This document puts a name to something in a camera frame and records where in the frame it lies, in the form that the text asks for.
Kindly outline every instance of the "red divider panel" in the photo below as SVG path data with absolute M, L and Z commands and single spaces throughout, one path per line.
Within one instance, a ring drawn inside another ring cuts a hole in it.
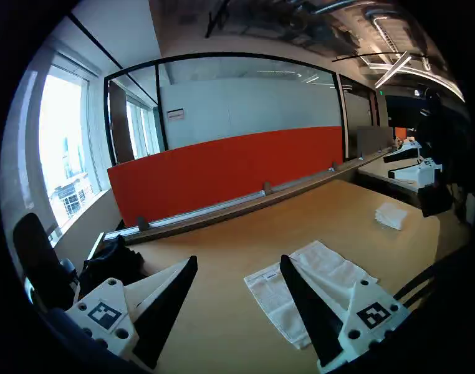
M 343 162 L 342 128 L 312 127 L 207 141 L 108 169 L 122 218 L 147 221 L 204 208 Z
M 400 140 L 407 138 L 407 129 L 405 127 L 395 127 L 395 136 Z

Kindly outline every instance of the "folded napkin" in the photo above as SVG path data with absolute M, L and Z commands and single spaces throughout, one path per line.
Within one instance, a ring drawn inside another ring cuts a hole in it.
M 402 222 L 406 216 L 407 212 L 405 210 L 398 209 L 392 203 L 383 203 L 383 205 L 376 209 L 375 213 L 375 218 L 378 222 L 397 230 L 402 230 Z

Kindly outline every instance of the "chair backrest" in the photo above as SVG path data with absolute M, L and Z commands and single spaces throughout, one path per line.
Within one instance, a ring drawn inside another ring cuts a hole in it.
M 35 213 L 21 218 L 12 232 L 12 240 L 23 270 L 45 307 L 71 307 L 74 291 Z

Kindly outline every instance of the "wooden desk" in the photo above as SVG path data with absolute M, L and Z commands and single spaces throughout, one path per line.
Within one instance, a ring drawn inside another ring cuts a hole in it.
M 365 174 L 373 178 L 377 178 L 387 183 L 391 183 L 393 185 L 407 189 L 409 191 L 412 191 L 413 193 L 418 193 L 418 190 L 423 186 L 420 186 L 417 182 L 396 180 L 388 177 L 388 170 L 406 168 L 407 166 L 416 165 L 417 163 L 417 158 L 409 158 L 407 160 L 385 163 L 383 161 L 383 157 L 379 157 L 376 160 L 371 161 L 364 166 L 361 166 L 357 171 L 361 174 Z
M 375 220 L 385 201 L 408 211 L 402 231 Z M 317 373 L 312 346 L 296 350 L 243 277 L 319 240 L 394 294 L 434 262 L 439 230 L 437 217 L 423 218 L 410 205 L 335 180 L 229 221 L 131 246 L 153 272 L 198 257 L 198 273 L 156 372 Z

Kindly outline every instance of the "white towel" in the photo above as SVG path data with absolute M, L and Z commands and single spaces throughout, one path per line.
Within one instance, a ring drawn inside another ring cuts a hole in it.
M 392 203 L 383 203 L 375 212 L 375 218 L 378 222 L 397 230 L 402 230 L 402 222 L 406 216 L 407 212 L 405 210 L 398 209 Z
M 327 297 L 342 307 L 348 308 L 352 287 L 356 282 L 362 279 L 377 281 L 318 241 L 295 251 L 290 257 L 333 285 L 326 288 Z M 279 263 L 245 277 L 244 281 L 269 320 L 291 344 L 297 349 L 310 344 L 310 337 L 284 282 Z

